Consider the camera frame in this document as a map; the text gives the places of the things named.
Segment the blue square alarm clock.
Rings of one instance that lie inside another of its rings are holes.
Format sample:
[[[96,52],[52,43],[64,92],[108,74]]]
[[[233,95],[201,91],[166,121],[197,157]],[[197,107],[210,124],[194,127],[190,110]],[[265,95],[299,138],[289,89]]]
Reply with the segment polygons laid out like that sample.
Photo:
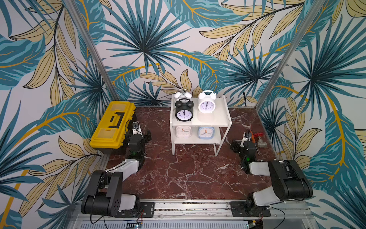
[[[214,127],[199,127],[198,128],[198,137],[200,139],[209,140],[214,137],[215,128]]]

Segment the white square alarm clock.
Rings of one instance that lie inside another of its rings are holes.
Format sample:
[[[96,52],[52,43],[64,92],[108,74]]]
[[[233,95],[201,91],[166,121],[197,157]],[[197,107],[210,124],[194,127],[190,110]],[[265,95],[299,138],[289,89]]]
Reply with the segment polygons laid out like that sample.
[[[190,138],[192,135],[192,128],[188,126],[176,127],[175,135],[177,138]]]

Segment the black twin-bell alarm clock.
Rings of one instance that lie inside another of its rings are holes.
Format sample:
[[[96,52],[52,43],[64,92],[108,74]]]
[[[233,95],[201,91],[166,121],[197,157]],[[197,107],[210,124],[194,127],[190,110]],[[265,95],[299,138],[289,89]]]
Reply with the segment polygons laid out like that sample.
[[[193,118],[194,103],[187,98],[178,99],[175,102],[175,117],[178,121],[188,122]]]

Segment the white plastic twin-bell clock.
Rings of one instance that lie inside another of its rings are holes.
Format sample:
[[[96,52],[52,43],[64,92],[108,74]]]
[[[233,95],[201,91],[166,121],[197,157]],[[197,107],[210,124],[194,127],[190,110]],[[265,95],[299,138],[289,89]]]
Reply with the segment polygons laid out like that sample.
[[[204,90],[198,95],[198,110],[203,114],[212,113],[215,108],[216,93],[211,90]]]

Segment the white metal twin-bell clock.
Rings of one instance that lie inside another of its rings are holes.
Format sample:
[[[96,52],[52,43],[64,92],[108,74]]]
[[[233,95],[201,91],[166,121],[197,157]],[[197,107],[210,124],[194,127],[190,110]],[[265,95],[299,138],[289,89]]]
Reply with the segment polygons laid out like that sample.
[[[185,92],[185,91],[177,91],[174,94],[174,98],[176,101],[178,101],[179,99],[186,99],[191,101],[192,100],[192,94],[190,92]]]

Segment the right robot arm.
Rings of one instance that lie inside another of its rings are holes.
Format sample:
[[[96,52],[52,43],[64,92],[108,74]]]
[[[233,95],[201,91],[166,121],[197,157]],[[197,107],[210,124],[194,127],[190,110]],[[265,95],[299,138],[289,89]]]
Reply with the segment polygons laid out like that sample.
[[[257,161],[257,147],[252,141],[233,140],[230,149],[240,156],[240,166],[246,174],[271,179],[271,186],[248,194],[246,209],[267,207],[287,200],[303,201],[313,196],[310,182],[296,161]]]

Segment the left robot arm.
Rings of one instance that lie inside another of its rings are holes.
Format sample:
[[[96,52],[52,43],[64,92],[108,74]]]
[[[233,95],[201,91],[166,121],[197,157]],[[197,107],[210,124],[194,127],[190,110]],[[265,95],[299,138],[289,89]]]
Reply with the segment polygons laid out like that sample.
[[[128,218],[140,216],[143,207],[133,194],[123,193],[123,182],[144,165],[145,144],[152,140],[150,130],[145,135],[137,132],[129,137],[130,155],[122,163],[107,170],[92,173],[81,205],[86,215]]]

